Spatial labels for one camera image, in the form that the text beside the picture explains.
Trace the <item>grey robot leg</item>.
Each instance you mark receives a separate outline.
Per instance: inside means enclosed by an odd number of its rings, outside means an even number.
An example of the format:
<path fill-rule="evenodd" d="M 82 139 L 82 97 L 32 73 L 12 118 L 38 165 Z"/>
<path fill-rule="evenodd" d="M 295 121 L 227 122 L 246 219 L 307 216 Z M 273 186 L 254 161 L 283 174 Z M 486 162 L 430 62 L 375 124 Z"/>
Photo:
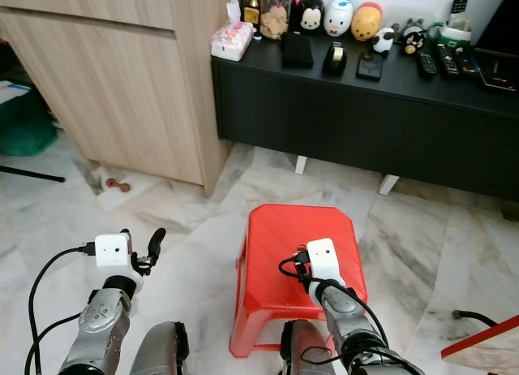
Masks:
<path fill-rule="evenodd" d="M 282 369 L 279 375 L 335 375 L 334 365 L 321 364 L 332 353 L 315 324 L 308 320 L 286 321 L 281 334 Z"/>
<path fill-rule="evenodd" d="M 184 375 L 184 363 L 189 354 L 185 324 L 163 321 L 142 338 L 130 375 Z"/>

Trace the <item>black television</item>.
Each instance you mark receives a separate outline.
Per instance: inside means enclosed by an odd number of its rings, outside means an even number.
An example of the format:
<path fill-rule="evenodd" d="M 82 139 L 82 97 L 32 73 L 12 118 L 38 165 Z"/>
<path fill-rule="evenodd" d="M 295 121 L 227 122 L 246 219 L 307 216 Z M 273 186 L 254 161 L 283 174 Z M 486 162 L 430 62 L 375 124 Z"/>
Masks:
<path fill-rule="evenodd" d="M 519 0 L 501 1 L 474 47 L 519 57 Z"/>

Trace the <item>red plastic stool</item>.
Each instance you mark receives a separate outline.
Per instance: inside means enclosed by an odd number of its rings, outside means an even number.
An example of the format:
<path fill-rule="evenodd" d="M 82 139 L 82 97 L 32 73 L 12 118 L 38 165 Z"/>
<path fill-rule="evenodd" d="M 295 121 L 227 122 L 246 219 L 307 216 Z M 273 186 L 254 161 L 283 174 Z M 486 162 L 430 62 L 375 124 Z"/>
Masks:
<path fill-rule="evenodd" d="M 229 340 L 232 356 L 246 359 L 255 350 L 278 350 L 278 344 L 257 342 L 271 320 L 325 318 L 304 286 L 278 269 L 281 261 L 295 255 L 301 246 L 323 238 L 334 242 L 347 286 L 353 287 L 361 300 L 367 300 L 354 226 L 340 209 L 264 204 L 250 212 L 237 263 L 236 316 Z"/>

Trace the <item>white duck plush toy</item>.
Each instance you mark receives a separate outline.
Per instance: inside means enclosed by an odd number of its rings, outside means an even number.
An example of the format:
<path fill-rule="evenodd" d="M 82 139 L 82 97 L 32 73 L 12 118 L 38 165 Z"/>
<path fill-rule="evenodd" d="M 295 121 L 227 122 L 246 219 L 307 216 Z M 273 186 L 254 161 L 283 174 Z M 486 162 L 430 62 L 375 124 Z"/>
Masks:
<path fill-rule="evenodd" d="M 354 4 L 350 0 L 330 0 L 324 8 L 322 24 L 331 37 L 340 37 L 349 30 Z"/>

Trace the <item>light wooden cabinet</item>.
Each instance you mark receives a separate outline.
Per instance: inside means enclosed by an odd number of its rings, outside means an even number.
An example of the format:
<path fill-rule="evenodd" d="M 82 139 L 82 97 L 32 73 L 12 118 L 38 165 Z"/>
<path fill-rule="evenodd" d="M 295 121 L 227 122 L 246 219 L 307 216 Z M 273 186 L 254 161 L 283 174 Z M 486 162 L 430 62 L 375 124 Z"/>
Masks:
<path fill-rule="evenodd" d="M 211 35 L 229 0 L 0 0 L 0 29 L 86 159 L 211 196 L 217 133 Z"/>

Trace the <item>black TV console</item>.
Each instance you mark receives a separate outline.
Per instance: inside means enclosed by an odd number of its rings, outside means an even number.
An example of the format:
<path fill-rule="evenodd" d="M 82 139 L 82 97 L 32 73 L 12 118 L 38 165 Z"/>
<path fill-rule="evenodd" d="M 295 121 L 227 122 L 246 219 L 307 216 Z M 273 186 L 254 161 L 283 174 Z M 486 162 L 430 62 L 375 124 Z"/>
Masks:
<path fill-rule="evenodd" d="M 519 93 L 423 77 L 399 53 L 366 80 L 356 74 L 366 45 L 349 38 L 344 73 L 327 75 L 331 44 L 311 38 L 309 68 L 283 66 L 275 41 L 212 58 L 219 137 L 519 203 Z"/>

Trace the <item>black floor rod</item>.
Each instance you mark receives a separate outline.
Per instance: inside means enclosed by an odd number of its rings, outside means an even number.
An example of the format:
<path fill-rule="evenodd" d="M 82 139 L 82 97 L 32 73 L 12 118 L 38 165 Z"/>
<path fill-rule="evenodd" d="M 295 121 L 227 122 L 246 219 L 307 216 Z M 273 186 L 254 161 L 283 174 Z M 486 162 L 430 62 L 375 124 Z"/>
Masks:
<path fill-rule="evenodd" d="M 63 177 L 55 177 L 55 175 L 42 174 L 42 172 L 34 172 L 30 170 L 19 170 L 19 168 L 8 167 L 5 165 L 0 166 L 1 172 L 7 172 L 8 174 L 21 175 L 21 177 L 29 177 L 34 179 L 44 179 L 45 181 L 53 181 L 57 183 L 64 183 L 66 179 Z"/>

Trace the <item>black remote control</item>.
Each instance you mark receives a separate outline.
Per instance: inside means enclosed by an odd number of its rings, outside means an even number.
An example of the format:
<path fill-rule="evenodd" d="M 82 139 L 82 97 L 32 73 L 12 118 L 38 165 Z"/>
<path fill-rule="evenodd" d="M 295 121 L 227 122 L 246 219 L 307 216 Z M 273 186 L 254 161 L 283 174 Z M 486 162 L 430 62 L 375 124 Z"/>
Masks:
<path fill-rule="evenodd" d="M 453 50 L 453 58 L 456 60 L 457 70 L 465 77 L 474 77 L 478 74 L 478 64 L 474 61 L 472 52 L 464 47 Z"/>
<path fill-rule="evenodd" d="M 444 44 L 437 44 L 435 50 L 440 63 L 441 73 L 444 74 L 445 77 L 459 78 L 461 71 L 460 68 L 457 67 L 455 57 L 453 57 L 455 53 Z"/>
<path fill-rule="evenodd" d="M 418 73 L 422 77 L 433 77 L 439 73 L 436 59 L 426 52 L 418 52 Z"/>

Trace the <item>red-lidded snack jar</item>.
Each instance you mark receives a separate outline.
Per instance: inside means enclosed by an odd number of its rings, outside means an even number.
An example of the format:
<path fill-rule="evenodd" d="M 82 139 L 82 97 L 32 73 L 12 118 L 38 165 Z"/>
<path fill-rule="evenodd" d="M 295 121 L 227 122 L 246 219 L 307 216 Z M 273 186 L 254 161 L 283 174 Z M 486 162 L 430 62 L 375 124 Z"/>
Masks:
<path fill-rule="evenodd" d="M 295 0 L 262 0 L 259 32 L 268 40 L 279 40 L 290 27 L 290 8 Z"/>

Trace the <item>black wallet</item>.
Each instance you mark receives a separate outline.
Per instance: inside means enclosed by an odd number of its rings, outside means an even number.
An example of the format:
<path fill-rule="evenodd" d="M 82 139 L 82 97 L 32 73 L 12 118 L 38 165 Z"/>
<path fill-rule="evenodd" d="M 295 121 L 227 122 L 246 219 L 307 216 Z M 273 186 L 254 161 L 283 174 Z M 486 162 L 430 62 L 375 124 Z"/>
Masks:
<path fill-rule="evenodd" d="M 281 35 L 281 65 L 283 67 L 312 68 L 311 41 L 299 32 L 285 32 Z"/>

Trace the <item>yellow bear plush toy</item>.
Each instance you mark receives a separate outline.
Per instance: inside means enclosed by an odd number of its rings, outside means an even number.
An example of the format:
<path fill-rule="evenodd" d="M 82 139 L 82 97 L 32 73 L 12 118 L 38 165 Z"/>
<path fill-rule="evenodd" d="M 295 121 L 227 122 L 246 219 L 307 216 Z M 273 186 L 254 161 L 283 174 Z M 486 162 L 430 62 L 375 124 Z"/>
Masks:
<path fill-rule="evenodd" d="M 350 31 L 356 41 L 370 41 L 381 29 L 382 8 L 375 2 L 364 2 L 354 11 Z"/>

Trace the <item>small black box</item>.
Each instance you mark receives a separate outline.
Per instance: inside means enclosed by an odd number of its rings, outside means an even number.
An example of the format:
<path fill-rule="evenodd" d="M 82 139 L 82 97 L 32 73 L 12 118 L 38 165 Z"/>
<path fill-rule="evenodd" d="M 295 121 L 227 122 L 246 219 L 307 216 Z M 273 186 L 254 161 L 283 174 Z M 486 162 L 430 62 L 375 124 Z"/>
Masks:
<path fill-rule="evenodd" d="M 359 56 L 356 77 L 364 80 L 380 81 L 385 57 L 377 52 L 366 51 Z"/>

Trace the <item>grey left robot leg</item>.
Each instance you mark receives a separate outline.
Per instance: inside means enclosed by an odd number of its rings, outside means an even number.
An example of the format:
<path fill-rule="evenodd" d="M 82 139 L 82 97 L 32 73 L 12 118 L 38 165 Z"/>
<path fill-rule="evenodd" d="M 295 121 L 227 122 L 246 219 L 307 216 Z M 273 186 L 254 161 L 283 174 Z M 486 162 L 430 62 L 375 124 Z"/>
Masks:
<path fill-rule="evenodd" d="M 189 354 L 185 324 L 163 321 L 142 338 L 130 375 L 184 375 L 184 363 Z"/>

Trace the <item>black mouse plush toy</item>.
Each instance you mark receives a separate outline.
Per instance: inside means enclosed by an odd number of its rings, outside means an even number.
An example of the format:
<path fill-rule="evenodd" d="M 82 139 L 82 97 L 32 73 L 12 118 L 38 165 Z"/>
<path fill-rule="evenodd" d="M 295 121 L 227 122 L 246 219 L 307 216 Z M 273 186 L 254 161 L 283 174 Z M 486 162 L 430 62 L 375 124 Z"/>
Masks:
<path fill-rule="evenodd" d="M 323 0 L 295 0 L 290 8 L 290 31 L 312 34 L 322 27 Z"/>

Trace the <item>gold bottle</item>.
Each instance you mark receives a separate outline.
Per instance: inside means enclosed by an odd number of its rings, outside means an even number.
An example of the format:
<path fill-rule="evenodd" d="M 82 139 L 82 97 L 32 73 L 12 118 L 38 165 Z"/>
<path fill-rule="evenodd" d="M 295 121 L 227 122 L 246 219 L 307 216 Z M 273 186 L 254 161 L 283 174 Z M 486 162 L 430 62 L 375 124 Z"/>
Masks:
<path fill-rule="evenodd" d="M 252 23 L 253 26 L 259 27 L 260 16 L 262 15 L 263 0 L 243 0 L 244 22 Z"/>

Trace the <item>pink tissue pack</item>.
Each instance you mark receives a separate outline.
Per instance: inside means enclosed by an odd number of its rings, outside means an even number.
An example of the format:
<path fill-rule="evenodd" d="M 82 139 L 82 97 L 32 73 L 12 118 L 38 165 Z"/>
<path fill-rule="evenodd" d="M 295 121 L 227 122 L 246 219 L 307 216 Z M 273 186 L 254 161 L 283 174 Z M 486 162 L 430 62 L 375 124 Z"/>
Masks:
<path fill-rule="evenodd" d="M 255 24 L 244 21 L 237 0 L 225 4 L 229 22 L 220 26 L 211 36 L 212 56 L 230 61 L 240 61 L 255 35 Z"/>

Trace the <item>black set-top box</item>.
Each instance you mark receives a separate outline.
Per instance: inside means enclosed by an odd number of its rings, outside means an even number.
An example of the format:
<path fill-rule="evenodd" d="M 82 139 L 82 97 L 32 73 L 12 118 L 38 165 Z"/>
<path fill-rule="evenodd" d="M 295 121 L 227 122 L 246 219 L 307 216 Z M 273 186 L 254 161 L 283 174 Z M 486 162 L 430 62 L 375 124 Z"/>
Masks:
<path fill-rule="evenodd" d="M 478 50 L 478 77 L 487 88 L 519 92 L 519 56 Z"/>

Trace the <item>black tape dispenser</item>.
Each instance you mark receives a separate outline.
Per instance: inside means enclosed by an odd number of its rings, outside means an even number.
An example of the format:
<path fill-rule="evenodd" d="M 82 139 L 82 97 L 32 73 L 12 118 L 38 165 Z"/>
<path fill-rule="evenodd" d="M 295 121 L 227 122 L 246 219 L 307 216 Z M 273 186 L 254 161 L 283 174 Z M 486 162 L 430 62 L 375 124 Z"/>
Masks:
<path fill-rule="evenodd" d="M 341 77 L 348 63 L 348 52 L 339 41 L 331 42 L 322 64 L 322 73 L 327 77 Z"/>

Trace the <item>small black mouse figurine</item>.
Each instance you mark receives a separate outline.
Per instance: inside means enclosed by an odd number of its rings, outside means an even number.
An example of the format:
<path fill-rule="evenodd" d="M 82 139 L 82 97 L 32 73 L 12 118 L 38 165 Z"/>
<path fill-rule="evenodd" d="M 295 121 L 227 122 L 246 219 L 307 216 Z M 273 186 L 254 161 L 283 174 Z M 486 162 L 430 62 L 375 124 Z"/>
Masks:
<path fill-rule="evenodd" d="M 426 30 L 422 27 L 422 19 L 414 21 L 408 19 L 407 24 L 401 30 L 401 52 L 405 55 L 413 55 L 425 45 Z"/>

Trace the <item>grey right robot leg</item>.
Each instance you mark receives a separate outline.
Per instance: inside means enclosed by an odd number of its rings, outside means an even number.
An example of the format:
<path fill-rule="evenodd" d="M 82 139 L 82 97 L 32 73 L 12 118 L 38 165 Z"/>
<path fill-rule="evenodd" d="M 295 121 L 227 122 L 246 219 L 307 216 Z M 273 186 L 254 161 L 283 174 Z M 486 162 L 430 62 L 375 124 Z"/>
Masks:
<path fill-rule="evenodd" d="M 286 321 L 281 334 L 282 369 L 279 375 L 335 375 L 334 365 L 321 364 L 332 353 L 315 324 L 308 320 Z"/>

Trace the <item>green bag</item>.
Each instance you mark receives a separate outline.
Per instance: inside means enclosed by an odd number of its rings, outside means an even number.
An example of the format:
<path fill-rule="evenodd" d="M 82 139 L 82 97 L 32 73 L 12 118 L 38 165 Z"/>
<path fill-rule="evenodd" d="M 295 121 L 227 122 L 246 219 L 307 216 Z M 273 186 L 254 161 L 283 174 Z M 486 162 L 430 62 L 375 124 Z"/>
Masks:
<path fill-rule="evenodd" d="M 47 104 L 36 90 L 0 104 L 0 152 L 3 155 L 40 155 L 57 139 Z"/>

